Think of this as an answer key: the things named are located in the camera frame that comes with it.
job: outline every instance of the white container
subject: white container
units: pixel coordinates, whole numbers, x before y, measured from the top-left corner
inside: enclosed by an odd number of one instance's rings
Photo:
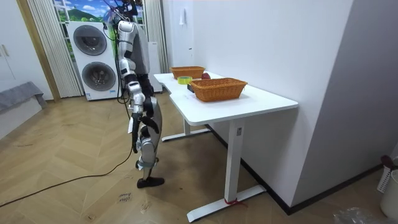
[[[398,166],[398,156],[394,158],[394,164]],[[381,176],[379,185],[377,186],[377,190],[384,194],[386,190],[387,184],[390,181],[391,172],[390,169],[384,167],[383,175]]]
[[[380,207],[387,217],[398,220],[398,170],[391,172],[391,178]]]

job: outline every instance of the red apple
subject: red apple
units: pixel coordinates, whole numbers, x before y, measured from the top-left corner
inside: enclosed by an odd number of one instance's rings
[[[201,75],[201,79],[211,79],[211,78],[210,75],[207,72],[205,72]]]

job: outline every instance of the robot leg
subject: robot leg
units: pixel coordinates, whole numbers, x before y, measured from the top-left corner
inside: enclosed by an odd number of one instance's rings
[[[137,182],[137,188],[155,187],[164,184],[164,179],[151,177],[152,168],[157,162],[156,149],[150,138],[141,139],[141,157],[138,160],[139,167],[142,167],[144,175]]]
[[[150,105],[147,106],[150,106],[152,109],[150,112],[152,115],[151,120],[156,124],[158,131],[152,128],[149,123],[141,128],[141,157],[138,161],[138,165],[143,167],[144,175],[138,180],[137,188],[155,187],[164,183],[163,178],[150,176],[152,173],[152,168],[157,162],[157,145],[162,132],[162,113],[160,112],[158,102],[154,97],[150,97]]]

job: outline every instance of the window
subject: window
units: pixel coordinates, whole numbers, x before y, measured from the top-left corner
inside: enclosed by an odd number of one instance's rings
[[[116,6],[115,1],[106,0],[110,5]],[[60,23],[63,38],[68,46],[70,57],[75,62],[75,56],[70,45],[69,35],[65,26],[65,21],[82,21],[82,22],[103,22],[104,14],[109,10],[109,6],[100,0],[53,0],[55,13]],[[138,16],[134,16],[134,20],[146,31],[144,24],[144,8],[137,6]]]

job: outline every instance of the door frame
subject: door frame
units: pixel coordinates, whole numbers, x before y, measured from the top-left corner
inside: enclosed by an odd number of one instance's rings
[[[58,102],[61,100],[61,96],[58,91],[57,84],[55,83],[54,75],[51,71],[49,60],[45,54],[44,47],[40,39],[39,32],[37,31],[27,0],[17,0],[17,3],[19,6],[19,10],[21,11],[22,17],[24,18],[25,25],[29,32],[30,38],[32,39],[32,43],[35,48],[37,57],[39,58],[39,62],[42,66],[45,79],[49,84],[50,91],[54,98],[54,102]]]

